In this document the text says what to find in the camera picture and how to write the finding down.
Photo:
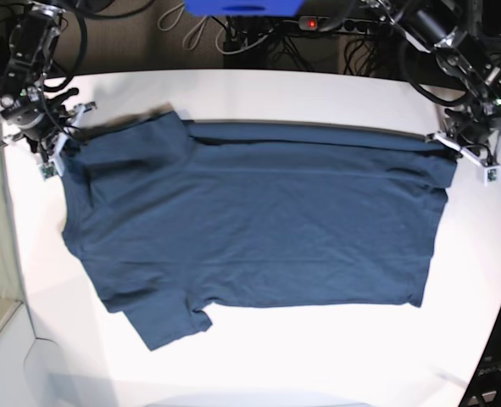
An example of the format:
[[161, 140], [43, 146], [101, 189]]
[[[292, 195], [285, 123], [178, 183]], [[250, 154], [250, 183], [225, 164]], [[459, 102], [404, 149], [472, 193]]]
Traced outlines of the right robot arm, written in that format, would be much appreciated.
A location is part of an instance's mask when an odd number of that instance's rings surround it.
[[53, 67], [64, 13], [64, 6], [55, 3], [33, 2], [27, 6], [9, 36], [8, 61], [0, 76], [0, 121], [16, 126], [19, 133], [13, 139], [24, 138], [44, 164], [64, 149], [78, 129], [81, 115], [96, 108], [94, 102], [72, 110], [64, 106], [68, 98], [79, 94], [69, 83], [87, 51], [88, 31], [80, 15], [76, 21], [81, 42], [72, 70], [61, 84], [45, 84]]

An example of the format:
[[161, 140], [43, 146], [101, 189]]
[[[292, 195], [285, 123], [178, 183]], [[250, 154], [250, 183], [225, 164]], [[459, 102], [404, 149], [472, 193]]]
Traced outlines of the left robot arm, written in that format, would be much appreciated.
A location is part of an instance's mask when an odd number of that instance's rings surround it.
[[[495, 164], [497, 151], [489, 139], [501, 135], [501, 65], [461, 27], [454, 11], [443, 1], [366, 1], [378, 19], [401, 37], [398, 62], [404, 79], [423, 97], [443, 108], [442, 132], [430, 136], [452, 143], [459, 154], [487, 154], [485, 165]], [[456, 99], [443, 99], [427, 91], [410, 73], [408, 48], [432, 55], [440, 70], [465, 89]]]

